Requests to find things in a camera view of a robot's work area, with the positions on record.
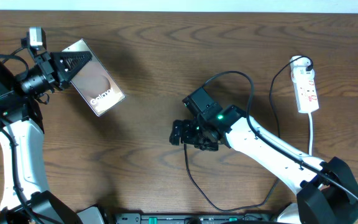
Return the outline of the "bronze Galaxy smartphone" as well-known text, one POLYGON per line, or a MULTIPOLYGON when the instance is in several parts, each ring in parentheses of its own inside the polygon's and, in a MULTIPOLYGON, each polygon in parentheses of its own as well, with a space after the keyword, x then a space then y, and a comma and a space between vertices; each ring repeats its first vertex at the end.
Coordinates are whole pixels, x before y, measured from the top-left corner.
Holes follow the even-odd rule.
POLYGON ((88 51, 92 58, 71 80, 71 84, 95 115, 101 116, 123 101, 126 96, 84 39, 63 50, 63 52, 81 51, 88 51))

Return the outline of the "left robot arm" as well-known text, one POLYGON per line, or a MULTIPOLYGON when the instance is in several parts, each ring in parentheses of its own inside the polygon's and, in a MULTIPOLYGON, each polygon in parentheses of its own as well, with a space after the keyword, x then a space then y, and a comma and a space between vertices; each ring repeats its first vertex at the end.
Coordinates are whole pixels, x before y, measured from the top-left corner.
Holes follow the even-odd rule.
POLYGON ((73 211, 49 190, 43 159, 44 127, 39 105, 48 91, 62 91, 92 58, 90 52, 30 50, 33 68, 13 75, 0 54, 0 145, 4 162, 4 193, 0 223, 110 223, 99 205, 73 211))

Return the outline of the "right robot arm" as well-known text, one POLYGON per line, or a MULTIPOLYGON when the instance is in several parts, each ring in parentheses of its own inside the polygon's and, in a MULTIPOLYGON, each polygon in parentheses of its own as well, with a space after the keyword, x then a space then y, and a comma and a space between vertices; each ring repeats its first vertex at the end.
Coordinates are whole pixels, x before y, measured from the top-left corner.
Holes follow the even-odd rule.
POLYGON ((296 202, 276 217, 278 223, 355 223, 358 184, 349 166, 334 157, 326 162, 301 152, 265 128, 244 110, 222 108, 204 88, 183 99, 193 119, 175 120, 169 141, 203 151, 223 144, 265 167, 295 195, 296 202))

